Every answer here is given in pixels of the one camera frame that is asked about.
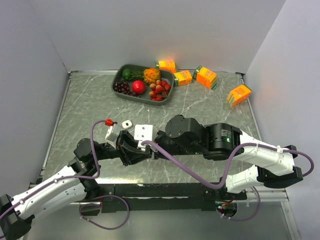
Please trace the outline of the white square charging case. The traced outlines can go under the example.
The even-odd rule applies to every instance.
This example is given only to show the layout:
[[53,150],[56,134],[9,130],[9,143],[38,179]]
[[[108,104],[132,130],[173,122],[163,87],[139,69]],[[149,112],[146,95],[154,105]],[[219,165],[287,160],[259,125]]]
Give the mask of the white square charging case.
[[133,126],[133,123],[131,120],[125,120],[121,123],[121,126],[123,129],[127,130],[130,129]]

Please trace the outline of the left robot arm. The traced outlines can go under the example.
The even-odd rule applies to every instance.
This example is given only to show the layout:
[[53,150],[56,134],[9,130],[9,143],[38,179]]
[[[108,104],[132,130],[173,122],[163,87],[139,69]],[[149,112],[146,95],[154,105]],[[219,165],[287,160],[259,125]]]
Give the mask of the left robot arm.
[[139,147],[138,141],[126,130],[116,134],[114,141],[98,143],[81,139],[75,157],[52,177],[35,187],[0,198],[0,228],[6,240],[17,240],[28,233],[34,218],[54,212],[73,202],[93,201],[100,192],[99,160],[119,158],[125,166],[134,165],[152,156],[149,145]]

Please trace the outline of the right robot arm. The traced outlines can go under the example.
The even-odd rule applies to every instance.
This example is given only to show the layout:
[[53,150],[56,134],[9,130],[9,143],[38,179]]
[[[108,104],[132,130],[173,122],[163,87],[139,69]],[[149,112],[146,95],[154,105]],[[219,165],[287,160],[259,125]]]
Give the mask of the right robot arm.
[[[176,115],[155,141],[146,144],[204,186],[218,190],[223,199],[256,186],[287,188],[304,178],[301,168],[295,165],[298,152],[293,145],[273,146],[227,123],[202,125],[195,118]],[[226,161],[219,183],[210,183],[176,159],[182,155]]]

